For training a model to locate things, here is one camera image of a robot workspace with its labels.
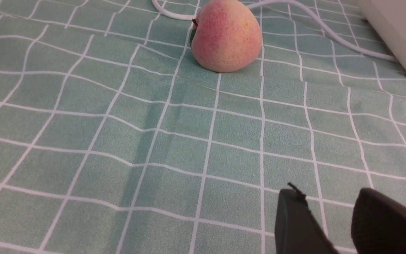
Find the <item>white cable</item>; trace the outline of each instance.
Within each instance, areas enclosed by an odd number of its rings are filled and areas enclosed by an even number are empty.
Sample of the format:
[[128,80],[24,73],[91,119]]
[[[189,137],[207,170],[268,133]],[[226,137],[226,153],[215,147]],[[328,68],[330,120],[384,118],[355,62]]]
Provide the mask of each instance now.
[[[169,17],[171,19],[192,20],[192,19],[195,18],[195,16],[193,16],[193,15],[177,14],[177,13],[173,13],[173,12],[170,12],[168,10],[165,10],[161,5],[159,5],[158,0],[151,0],[151,2],[153,3],[154,7],[156,7],[156,9],[159,11],[159,13],[161,13],[164,16],[167,16],[167,17]],[[316,14],[314,14],[313,11],[311,11],[305,5],[297,2],[296,0],[261,0],[261,1],[257,2],[257,3],[247,5],[247,8],[249,8],[251,10],[251,9],[254,9],[254,8],[257,8],[257,7],[261,7],[263,5],[269,5],[269,4],[274,4],[274,3],[289,4],[289,5],[294,5],[294,6],[297,6],[297,7],[301,8],[303,11],[308,13],[308,15],[312,19],[314,19],[322,27],[322,29],[330,35],[331,38],[333,38],[335,41],[337,41],[341,45],[344,45],[347,48],[350,48],[351,50],[354,50],[355,52],[362,53],[362,54],[367,55],[367,56],[372,56],[374,58],[385,59],[385,60],[388,60],[388,61],[395,61],[395,62],[398,61],[393,56],[382,54],[382,53],[377,53],[377,52],[370,51],[370,50],[367,50],[367,49],[364,49],[364,48],[360,48],[360,47],[358,47],[356,45],[353,45],[352,43],[344,40],[343,38],[338,36],[335,32],[333,32],[333,30],[331,30],[322,21],[322,19],[320,19]]]

